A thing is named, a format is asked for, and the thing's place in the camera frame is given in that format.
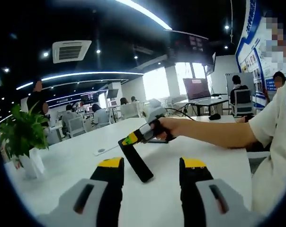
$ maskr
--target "air conditioning vent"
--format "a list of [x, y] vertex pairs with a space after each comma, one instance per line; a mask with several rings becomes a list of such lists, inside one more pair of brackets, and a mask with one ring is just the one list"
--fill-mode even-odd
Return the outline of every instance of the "air conditioning vent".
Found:
[[91, 44], [91, 40], [75, 40], [53, 43], [53, 62], [81, 61]]

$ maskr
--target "black ceiling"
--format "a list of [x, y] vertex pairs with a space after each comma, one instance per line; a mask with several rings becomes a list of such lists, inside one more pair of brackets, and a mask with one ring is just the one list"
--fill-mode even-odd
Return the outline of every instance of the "black ceiling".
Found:
[[[246, 0], [233, 0], [233, 44], [230, 0], [134, 0], [161, 18], [173, 30], [208, 37], [217, 55], [234, 54], [245, 18]], [[34, 77], [47, 77], [87, 71], [133, 71], [149, 60], [166, 54], [163, 27], [141, 12], [116, 0], [49, 0], [0, 2], [0, 98], [18, 101], [32, 86], [16, 91]], [[83, 61], [53, 64], [52, 44], [57, 41], [91, 40]], [[140, 46], [152, 54], [134, 51]], [[48, 51], [49, 57], [42, 59]], [[54, 79], [49, 87], [61, 83], [95, 79], [134, 79], [139, 75], [101, 74]], [[103, 83], [90, 82], [56, 87], [56, 95], [68, 95], [77, 87], [99, 89]], [[54, 90], [48, 90], [48, 96]], [[4, 111], [9, 106], [1, 107]]]

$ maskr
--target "white table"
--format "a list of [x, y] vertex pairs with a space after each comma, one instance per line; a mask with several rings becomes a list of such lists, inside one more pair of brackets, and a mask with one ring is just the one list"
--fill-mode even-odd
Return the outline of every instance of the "white table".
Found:
[[[197, 117], [209, 121], [208, 117]], [[222, 116], [217, 122], [233, 122]], [[119, 147], [102, 155], [93, 151], [109, 149], [145, 123], [143, 118], [130, 118], [104, 128], [50, 146], [41, 153], [46, 172], [43, 179], [17, 180], [16, 187], [34, 215], [49, 213], [58, 199], [81, 178], [90, 178], [97, 164], [107, 158], [122, 156]], [[250, 166], [245, 149], [224, 149], [198, 140], [178, 137], [169, 144], [138, 144], [136, 150], [155, 175], [143, 184], [125, 159], [125, 183], [119, 215], [119, 226], [183, 226], [180, 201], [179, 158], [199, 158], [206, 163], [214, 178], [221, 178], [243, 196], [251, 206]]]
[[188, 100], [185, 99], [183, 101], [175, 103], [176, 105], [183, 105], [184, 107], [189, 105], [195, 105], [197, 107], [197, 116], [201, 116], [200, 108], [202, 106], [208, 107], [209, 115], [211, 114], [210, 107], [218, 104], [223, 104], [225, 102], [228, 102], [228, 98], [201, 98], [201, 99], [194, 99], [194, 100]]

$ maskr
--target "potted plant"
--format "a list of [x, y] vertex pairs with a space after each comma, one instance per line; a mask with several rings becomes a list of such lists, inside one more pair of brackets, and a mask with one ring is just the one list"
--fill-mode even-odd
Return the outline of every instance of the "potted plant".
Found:
[[0, 143], [5, 141], [8, 157], [17, 158], [30, 178], [37, 178], [44, 172], [38, 150], [48, 148], [44, 133], [47, 127], [41, 125], [48, 119], [32, 113], [34, 107], [26, 113], [21, 111], [20, 105], [13, 106], [12, 116], [0, 125]]

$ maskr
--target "computer mouse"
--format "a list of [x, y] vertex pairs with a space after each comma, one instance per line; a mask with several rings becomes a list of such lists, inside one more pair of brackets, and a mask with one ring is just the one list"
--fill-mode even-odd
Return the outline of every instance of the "computer mouse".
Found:
[[213, 120], [219, 120], [219, 119], [221, 119], [221, 115], [218, 114], [218, 113], [215, 113], [215, 114], [213, 114], [213, 115], [211, 115], [211, 116], [209, 117], [209, 120], [211, 120], [211, 121], [213, 121]]

